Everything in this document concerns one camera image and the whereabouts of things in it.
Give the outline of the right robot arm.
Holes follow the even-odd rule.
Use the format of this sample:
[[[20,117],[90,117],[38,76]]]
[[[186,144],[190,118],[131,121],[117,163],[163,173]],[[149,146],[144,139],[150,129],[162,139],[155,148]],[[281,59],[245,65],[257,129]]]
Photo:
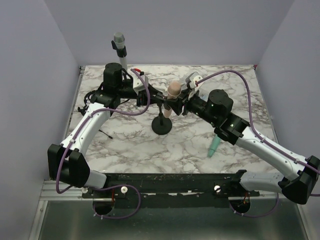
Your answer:
[[[278,170],[277,173],[246,171],[230,183],[230,191],[241,196],[247,191],[281,193],[290,201],[304,205],[318,181],[320,160],[293,153],[273,142],[253,125],[231,112],[233,100],[222,89],[212,90],[207,100],[192,90],[167,90],[166,104],[177,115],[191,112],[214,127],[215,134],[225,142],[245,149]]]

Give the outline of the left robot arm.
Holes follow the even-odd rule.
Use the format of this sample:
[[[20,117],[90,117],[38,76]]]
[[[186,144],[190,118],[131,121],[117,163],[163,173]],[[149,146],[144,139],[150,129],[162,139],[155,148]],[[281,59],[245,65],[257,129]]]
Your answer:
[[[113,113],[129,116],[144,114],[150,105],[166,100],[163,93],[148,83],[143,72],[131,69],[129,74],[121,64],[112,62],[105,65],[103,82],[93,93],[83,118],[74,130],[59,145],[52,144],[48,151],[49,176],[57,184],[71,187],[93,188],[101,198],[107,197],[111,185],[104,173],[90,169],[85,155],[101,126]],[[118,110],[122,99],[136,100],[144,109],[136,112]]]

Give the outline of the peach pink microphone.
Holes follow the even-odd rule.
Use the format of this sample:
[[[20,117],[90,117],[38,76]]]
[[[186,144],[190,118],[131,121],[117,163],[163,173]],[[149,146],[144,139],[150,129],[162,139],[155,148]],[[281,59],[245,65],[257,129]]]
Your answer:
[[[169,118],[172,114],[172,108],[170,107],[169,103],[175,101],[178,96],[181,94],[182,86],[180,82],[173,81],[167,88],[167,99],[164,105],[164,112],[163,115],[165,118]]]

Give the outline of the black clip microphone stand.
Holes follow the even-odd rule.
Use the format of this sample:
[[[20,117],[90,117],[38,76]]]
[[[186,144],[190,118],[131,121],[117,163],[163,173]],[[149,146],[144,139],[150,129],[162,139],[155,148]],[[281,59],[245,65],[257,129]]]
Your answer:
[[[164,105],[164,102],[156,102],[159,113],[158,116],[156,116],[151,123],[151,129],[153,132],[157,135],[163,136],[167,135],[172,130],[172,121],[169,118],[165,118],[162,106]]]

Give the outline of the mint green microphone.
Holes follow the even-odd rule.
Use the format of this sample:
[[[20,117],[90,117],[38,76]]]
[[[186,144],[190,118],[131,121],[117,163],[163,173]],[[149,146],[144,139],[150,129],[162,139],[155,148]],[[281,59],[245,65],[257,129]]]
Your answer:
[[[221,142],[221,139],[217,135],[212,139],[212,142],[207,151],[208,158],[211,158],[215,154],[215,152],[217,151],[220,145],[220,142]]]

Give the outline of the black shock mount tripod stand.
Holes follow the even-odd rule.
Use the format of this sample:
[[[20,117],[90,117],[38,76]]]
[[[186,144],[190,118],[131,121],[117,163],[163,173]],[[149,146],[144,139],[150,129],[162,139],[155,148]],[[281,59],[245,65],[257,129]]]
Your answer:
[[[84,106],[83,107],[80,107],[80,106],[77,107],[77,111],[79,113],[81,113],[82,116],[84,116],[85,113],[88,111],[89,104],[90,104],[91,99],[93,98],[94,94],[96,93],[96,91],[97,90],[92,90],[92,91],[89,91],[88,93],[86,93],[84,98],[83,98]]]

